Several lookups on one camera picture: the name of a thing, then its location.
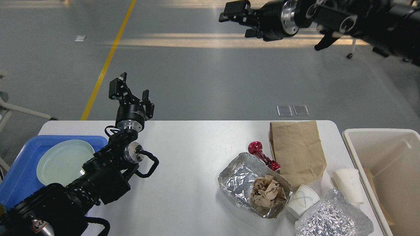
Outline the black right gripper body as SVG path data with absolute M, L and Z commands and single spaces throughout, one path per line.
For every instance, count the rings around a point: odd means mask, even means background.
M 295 22 L 297 1 L 275 0 L 256 9 L 260 25 L 254 29 L 264 32 L 264 41 L 276 41 L 295 36 L 299 27 Z

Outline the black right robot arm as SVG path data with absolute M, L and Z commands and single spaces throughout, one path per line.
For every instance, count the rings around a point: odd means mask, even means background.
M 228 2 L 219 22 L 247 26 L 245 37 L 266 42 L 295 36 L 316 23 L 323 38 L 314 49 L 333 45 L 351 36 L 372 45 L 373 52 L 419 65 L 420 13 L 418 6 L 391 0 L 274 0 L 252 9 L 248 0 Z

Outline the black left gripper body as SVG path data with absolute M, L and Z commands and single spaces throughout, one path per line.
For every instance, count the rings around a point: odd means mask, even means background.
M 144 130 L 145 122 L 152 119 L 155 105 L 149 99 L 139 103 L 120 103 L 115 126 L 119 130 L 133 129 L 136 132 Z

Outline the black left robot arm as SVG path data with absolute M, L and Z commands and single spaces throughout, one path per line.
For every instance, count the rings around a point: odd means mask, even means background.
M 139 99 L 126 80 L 124 72 L 110 82 L 109 98 L 119 102 L 116 121 L 109 126 L 107 145 L 83 164 L 84 174 L 67 186 L 48 184 L 8 210 L 1 216 L 2 236 L 81 236 L 89 224 L 103 225 L 100 236 L 109 234 L 109 221 L 88 217 L 89 210 L 120 199 L 131 189 L 133 175 L 148 178 L 159 165 L 158 158 L 137 143 L 155 105 L 149 90 Z

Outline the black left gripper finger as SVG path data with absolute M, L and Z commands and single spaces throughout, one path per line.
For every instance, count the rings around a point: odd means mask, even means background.
M 149 90 L 146 89 L 142 93 L 141 105 L 143 106 L 145 113 L 154 113 L 155 105 L 149 98 Z
M 109 99 L 117 100 L 120 104 L 133 104 L 135 96 L 127 86 L 127 73 L 122 73 L 119 77 L 109 83 Z

